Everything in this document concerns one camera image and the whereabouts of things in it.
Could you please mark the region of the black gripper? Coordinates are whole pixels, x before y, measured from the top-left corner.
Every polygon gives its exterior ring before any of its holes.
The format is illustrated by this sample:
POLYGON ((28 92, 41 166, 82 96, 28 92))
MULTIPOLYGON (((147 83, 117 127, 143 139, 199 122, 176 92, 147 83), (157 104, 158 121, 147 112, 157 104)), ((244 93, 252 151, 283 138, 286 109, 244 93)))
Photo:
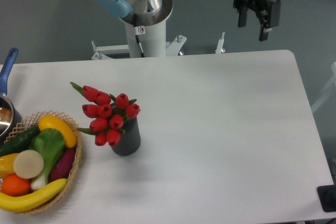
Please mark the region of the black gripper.
POLYGON ((278 26, 280 22, 281 0, 234 0, 233 8, 238 13, 238 27, 246 26, 247 22, 247 5, 254 5, 250 9, 260 10, 260 33, 259 40, 265 41, 268 39, 268 33, 273 27, 278 26))

